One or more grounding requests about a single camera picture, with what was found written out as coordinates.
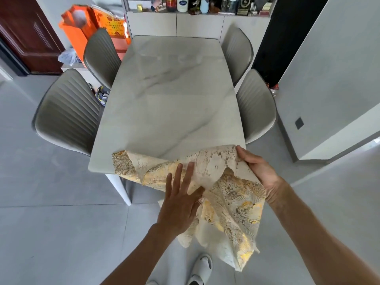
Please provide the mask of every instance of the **hand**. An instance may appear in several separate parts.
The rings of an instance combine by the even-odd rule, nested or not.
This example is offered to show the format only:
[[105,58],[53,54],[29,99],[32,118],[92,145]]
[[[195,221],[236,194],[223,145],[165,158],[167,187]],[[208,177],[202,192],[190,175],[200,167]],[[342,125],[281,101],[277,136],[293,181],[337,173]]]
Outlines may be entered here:
[[269,165],[261,156],[257,156],[243,149],[239,145],[236,146],[237,154],[242,158],[259,178],[266,191],[266,200],[271,203],[278,196],[278,191],[282,188],[286,181],[277,175],[273,167]]
[[166,177],[165,199],[157,219],[157,225],[161,226],[173,239],[185,232],[191,225],[200,206],[198,200],[204,192],[204,188],[199,187],[191,195],[187,194],[194,172],[194,162],[189,162],[187,165],[185,177],[181,184],[182,168],[183,165],[179,164],[174,175],[173,188],[171,173]]

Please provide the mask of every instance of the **chair backrest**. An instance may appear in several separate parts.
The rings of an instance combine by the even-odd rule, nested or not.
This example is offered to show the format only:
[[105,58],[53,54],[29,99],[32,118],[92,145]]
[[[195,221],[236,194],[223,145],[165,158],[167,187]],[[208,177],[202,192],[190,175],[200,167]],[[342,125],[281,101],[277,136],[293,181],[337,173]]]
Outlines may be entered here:
[[111,89],[121,61],[106,29],[99,28],[90,37],[84,49],[83,62],[101,84]]
[[277,118],[276,103],[260,74],[252,69],[236,94],[245,143],[260,138],[271,129]]
[[254,58],[254,50],[248,37],[237,27],[231,27],[223,41],[222,50],[226,58],[234,86],[239,82]]
[[60,147],[91,155],[98,130],[100,104],[75,69],[50,86],[33,117],[41,138]]

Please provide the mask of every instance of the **floral lace pattern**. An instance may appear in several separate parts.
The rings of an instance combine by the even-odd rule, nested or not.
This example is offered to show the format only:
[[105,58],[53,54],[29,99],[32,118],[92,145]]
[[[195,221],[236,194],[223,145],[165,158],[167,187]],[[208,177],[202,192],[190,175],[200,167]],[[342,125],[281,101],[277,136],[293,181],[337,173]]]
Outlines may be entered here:
[[235,145],[204,149],[176,161],[129,151],[114,153],[112,159],[119,176],[161,191],[165,191],[166,176],[169,172],[174,174],[179,163],[183,164],[183,179],[187,164],[195,162],[188,193],[199,186],[206,191],[195,220],[178,236],[179,242],[188,247],[195,236],[202,246],[237,271],[242,271],[253,252],[258,251],[255,237],[265,191],[248,165],[238,157]]

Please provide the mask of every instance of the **white marble surface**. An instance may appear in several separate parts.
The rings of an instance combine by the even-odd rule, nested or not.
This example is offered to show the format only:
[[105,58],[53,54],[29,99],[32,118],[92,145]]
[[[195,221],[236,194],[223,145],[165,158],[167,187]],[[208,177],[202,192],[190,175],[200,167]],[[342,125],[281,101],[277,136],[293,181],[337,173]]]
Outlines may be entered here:
[[134,37],[112,86],[88,169],[114,173],[111,155],[121,150],[175,160],[228,144],[245,148],[219,42]]

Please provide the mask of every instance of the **brown door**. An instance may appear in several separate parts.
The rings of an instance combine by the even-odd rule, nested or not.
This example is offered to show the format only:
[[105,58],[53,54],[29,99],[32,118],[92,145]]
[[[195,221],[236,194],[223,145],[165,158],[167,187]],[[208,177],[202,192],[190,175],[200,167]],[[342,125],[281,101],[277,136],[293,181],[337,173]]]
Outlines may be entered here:
[[0,0],[0,38],[32,74],[62,73],[64,47],[36,0]]

